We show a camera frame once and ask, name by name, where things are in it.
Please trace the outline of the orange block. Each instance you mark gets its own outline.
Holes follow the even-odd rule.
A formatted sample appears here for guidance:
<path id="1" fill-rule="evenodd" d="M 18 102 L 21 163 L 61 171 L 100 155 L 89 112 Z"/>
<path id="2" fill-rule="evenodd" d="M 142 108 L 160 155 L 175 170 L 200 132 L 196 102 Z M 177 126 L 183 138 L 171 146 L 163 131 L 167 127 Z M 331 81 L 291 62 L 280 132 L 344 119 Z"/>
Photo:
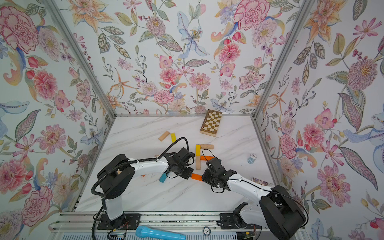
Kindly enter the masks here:
<path id="1" fill-rule="evenodd" d="M 201 161 L 210 161 L 212 159 L 214 159 L 215 157 L 213 156 L 200 156 L 200 160 Z"/>
<path id="2" fill-rule="evenodd" d="M 202 179 L 202 176 L 201 175 L 198 175 L 198 174 L 192 174 L 191 175 L 191 178 L 193 179 L 193 180 L 197 180 L 197 181 L 203 181 L 203 179 Z"/>

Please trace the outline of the yellow block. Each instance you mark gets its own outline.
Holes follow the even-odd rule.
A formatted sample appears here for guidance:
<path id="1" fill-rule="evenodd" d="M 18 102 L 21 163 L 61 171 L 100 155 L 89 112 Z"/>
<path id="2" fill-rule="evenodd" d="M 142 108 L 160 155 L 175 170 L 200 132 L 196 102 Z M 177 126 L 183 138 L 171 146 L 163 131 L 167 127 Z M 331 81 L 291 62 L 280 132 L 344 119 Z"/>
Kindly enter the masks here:
<path id="1" fill-rule="evenodd" d="M 172 143 L 175 143 L 175 142 L 176 142 L 177 137 L 176 137 L 176 134 L 175 134 L 175 133 L 171 133 L 171 140 L 172 140 Z"/>
<path id="2" fill-rule="evenodd" d="M 201 145 L 196 145 L 196 156 L 197 157 L 201 156 Z"/>

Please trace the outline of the natural wood block top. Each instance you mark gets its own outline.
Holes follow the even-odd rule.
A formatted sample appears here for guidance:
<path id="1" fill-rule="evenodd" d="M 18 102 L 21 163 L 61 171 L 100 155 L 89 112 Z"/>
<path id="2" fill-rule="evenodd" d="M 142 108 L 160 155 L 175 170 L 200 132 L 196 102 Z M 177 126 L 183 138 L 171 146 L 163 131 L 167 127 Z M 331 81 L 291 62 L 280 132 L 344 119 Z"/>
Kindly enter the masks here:
<path id="1" fill-rule="evenodd" d="M 214 145 L 209 145 L 209 144 L 201 144 L 200 145 L 201 149 L 208 149 L 208 150 L 213 150 L 214 149 Z"/>

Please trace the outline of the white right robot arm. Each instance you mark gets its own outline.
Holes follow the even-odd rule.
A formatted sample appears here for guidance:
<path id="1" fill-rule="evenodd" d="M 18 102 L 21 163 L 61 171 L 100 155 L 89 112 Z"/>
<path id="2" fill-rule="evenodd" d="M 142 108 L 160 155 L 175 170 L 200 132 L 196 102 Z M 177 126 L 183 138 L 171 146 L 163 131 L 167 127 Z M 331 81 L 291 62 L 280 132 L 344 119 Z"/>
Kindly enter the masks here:
<path id="1" fill-rule="evenodd" d="M 284 187 L 257 184 L 234 170 L 227 171 L 217 158 L 207 161 L 206 165 L 202 180 L 210 185 L 212 191 L 222 189 L 222 192 L 233 192 L 250 201 L 237 206 L 232 212 L 232 220 L 221 220 L 221 226 L 236 226 L 238 229 L 264 227 L 277 239 L 289 240 L 308 223 L 307 210 L 302 209 L 302 204 L 294 200 Z"/>

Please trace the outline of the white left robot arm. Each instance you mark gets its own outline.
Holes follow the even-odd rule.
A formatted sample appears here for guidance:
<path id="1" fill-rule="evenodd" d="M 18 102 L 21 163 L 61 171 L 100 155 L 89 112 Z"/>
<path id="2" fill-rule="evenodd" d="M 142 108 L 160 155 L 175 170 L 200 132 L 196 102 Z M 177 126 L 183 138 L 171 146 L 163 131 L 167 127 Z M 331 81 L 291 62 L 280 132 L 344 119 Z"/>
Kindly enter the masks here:
<path id="1" fill-rule="evenodd" d="M 187 180 L 194 171 L 189 164 L 194 157 L 195 154 L 186 148 L 177 153 L 165 153 L 149 159 L 137 160 L 129 159 L 124 154 L 117 155 L 98 173 L 91 193 L 102 198 L 103 210 L 108 220 L 115 221 L 124 214 L 121 195 L 132 179 L 148 174 L 174 173 Z"/>

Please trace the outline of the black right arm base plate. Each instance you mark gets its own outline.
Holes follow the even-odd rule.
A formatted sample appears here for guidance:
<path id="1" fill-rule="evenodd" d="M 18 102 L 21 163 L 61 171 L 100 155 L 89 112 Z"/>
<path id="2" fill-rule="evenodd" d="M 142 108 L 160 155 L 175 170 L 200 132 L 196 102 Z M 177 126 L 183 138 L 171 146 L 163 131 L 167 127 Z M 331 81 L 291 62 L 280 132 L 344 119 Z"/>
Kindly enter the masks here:
<path id="1" fill-rule="evenodd" d="M 242 203 L 237 206 L 231 213 L 220 213 L 220 219 L 217 226 L 222 230 L 260 230 L 262 227 L 255 224 L 246 224 L 240 216 L 242 210 L 248 203 Z"/>

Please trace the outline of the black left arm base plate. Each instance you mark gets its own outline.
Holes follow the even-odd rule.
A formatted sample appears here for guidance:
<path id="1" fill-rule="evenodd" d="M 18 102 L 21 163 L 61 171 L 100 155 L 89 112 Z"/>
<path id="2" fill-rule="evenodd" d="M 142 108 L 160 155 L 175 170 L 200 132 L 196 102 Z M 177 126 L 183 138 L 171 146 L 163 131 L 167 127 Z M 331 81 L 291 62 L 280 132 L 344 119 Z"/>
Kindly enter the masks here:
<path id="1" fill-rule="evenodd" d="M 115 220 L 110 220 L 102 213 L 97 224 L 97 230 L 136 230 L 140 224 L 141 214 L 124 213 Z"/>

